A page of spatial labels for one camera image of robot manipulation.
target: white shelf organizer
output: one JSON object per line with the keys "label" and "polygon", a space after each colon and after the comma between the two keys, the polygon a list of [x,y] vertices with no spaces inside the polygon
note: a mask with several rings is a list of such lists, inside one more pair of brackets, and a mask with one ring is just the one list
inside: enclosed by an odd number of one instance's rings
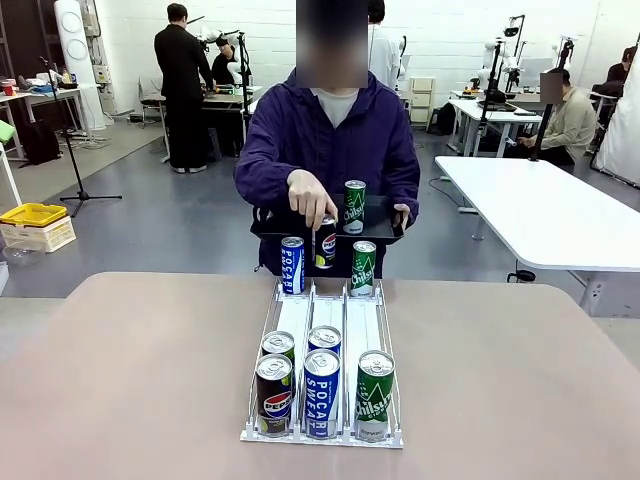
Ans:
{"label": "white shelf organizer", "polygon": [[[352,298],[345,283],[342,291],[334,295],[319,295],[315,283],[301,295],[282,292],[276,281],[263,336],[274,330],[283,330],[295,339],[296,396],[291,404],[289,433],[281,437],[266,437],[258,432],[255,373],[249,389],[249,409],[245,429],[240,439],[250,442],[302,443],[309,445],[340,445],[400,449],[404,447],[400,422],[400,390],[395,374],[387,434],[379,442],[368,443],[355,436],[354,410],[358,376],[358,360],[367,350],[382,350],[393,356],[393,346],[387,320],[382,283],[376,282],[374,294],[367,298]],[[340,350],[341,369],[338,395],[337,435],[332,439],[317,440],[305,433],[304,422],[304,359],[308,353],[307,338],[312,328],[330,325],[342,335]],[[261,356],[260,346],[256,364]]]}

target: yellow basket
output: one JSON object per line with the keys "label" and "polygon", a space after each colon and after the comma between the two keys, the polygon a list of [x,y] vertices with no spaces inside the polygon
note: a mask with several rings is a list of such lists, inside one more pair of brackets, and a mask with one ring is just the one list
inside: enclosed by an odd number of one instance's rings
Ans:
{"label": "yellow basket", "polygon": [[47,253],[55,252],[76,239],[70,217],[64,217],[46,227],[0,223],[0,234],[7,245],[23,240],[43,243]]}
{"label": "yellow basket", "polygon": [[46,227],[67,214],[67,207],[24,203],[0,216],[0,222],[26,227]]}

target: can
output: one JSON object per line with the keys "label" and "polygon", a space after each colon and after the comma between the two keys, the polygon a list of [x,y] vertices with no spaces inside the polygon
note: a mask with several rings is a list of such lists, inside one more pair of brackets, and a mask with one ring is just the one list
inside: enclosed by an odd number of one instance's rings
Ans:
{"label": "can", "polygon": [[304,240],[300,237],[282,239],[282,290],[297,295],[304,291]]}
{"label": "can", "polygon": [[275,332],[267,333],[262,338],[262,355],[269,355],[270,353],[279,353],[291,360],[293,375],[291,380],[291,394],[296,396],[296,357],[295,348],[296,342],[293,339],[293,335],[288,332],[276,330]]}
{"label": "can", "polygon": [[316,327],[309,332],[309,351],[326,348],[340,355],[341,344],[340,332],[329,325]]}
{"label": "can", "polygon": [[367,297],[373,292],[373,274],[376,266],[376,246],[360,241],[353,244],[351,264],[351,296]]}
{"label": "can", "polygon": [[284,355],[272,353],[258,360],[256,389],[259,433],[279,437],[289,432],[293,365]]}
{"label": "can", "polygon": [[339,379],[340,358],[335,352],[321,348],[307,355],[304,413],[308,436],[318,439],[336,436]]}
{"label": "can", "polygon": [[349,235],[362,233],[364,228],[364,204],[367,184],[360,180],[349,180],[344,184],[344,226]]}
{"label": "can", "polygon": [[377,442],[385,438],[394,373],[393,357],[379,350],[365,352],[358,360],[355,423],[360,440]]}
{"label": "can", "polygon": [[317,268],[327,269],[336,262],[336,219],[325,215],[322,225],[313,232],[313,261]]}

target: can lid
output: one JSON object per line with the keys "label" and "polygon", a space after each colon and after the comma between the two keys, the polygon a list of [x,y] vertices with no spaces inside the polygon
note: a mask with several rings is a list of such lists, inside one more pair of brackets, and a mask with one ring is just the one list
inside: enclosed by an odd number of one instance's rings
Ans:
{"label": "can lid", "polygon": [[386,377],[395,370],[393,357],[379,350],[364,352],[358,365],[363,372],[373,377]]}
{"label": "can lid", "polygon": [[304,245],[304,240],[300,237],[285,237],[282,239],[283,247],[299,247]]}
{"label": "can lid", "polygon": [[309,333],[309,341],[319,348],[331,348],[340,343],[340,332],[328,325],[316,327]]}
{"label": "can lid", "polygon": [[291,360],[284,355],[272,353],[258,360],[256,374],[265,380],[282,380],[293,370]]}
{"label": "can lid", "polygon": [[328,377],[340,369],[340,358],[335,352],[320,348],[309,352],[304,361],[304,368],[314,375]]}
{"label": "can lid", "polygon": [[366,188],[367,184],[361,180],[348,180],[344,186],[347,188]]}
{"label": "can lid", "polygon": [[333,218],[331,215],[329,215],[328,213],[325,214],[324,218],[322,219],[322,224],[323,225],[331,225],[331,224],[335,224],[336,223],[336,219]]}
{"label": "can lid", "polygon": [[295,345],[293,336],[287,332],[276,330],[267,333],[262,339],[262,348],[269,353],[285,353]]}
{"label": "can lid", "polygon": [[361,240],[353,244],[353,248],[358,252],[370,253],[376,251],[375,244]]}

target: green can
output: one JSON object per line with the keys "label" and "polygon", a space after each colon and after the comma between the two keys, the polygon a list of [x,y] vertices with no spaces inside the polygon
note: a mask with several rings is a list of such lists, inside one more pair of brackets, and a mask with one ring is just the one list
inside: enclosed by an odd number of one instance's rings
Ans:
{"label": "green can", "polygon": [[296,357],[295,357],[296,343],[293,339],[293,335],[288,332],[282,332],[276,330],[274,332],[267,333],[262,339],[262,355],[269,355],[272,353],[284,355],[291,360],[293,365],[293,396],[296,396]]}
{"label": "green can", "polygon": [[387,435],[391,389],[396,367],[393,357],[379,350],[364,352],[358,361],[356,436],[379,442]]}
{"label": "green can", "polygon": [[349,235],[358,235],[364,229],[364,204],[367,184],[349,180],[344,184],[344,226]]}
{"label": "green can", "polygon": [[351,264],[351,296],[368,297],[373,292],[373,272],[376,266],[376,246],[360,241],[353,244]]}

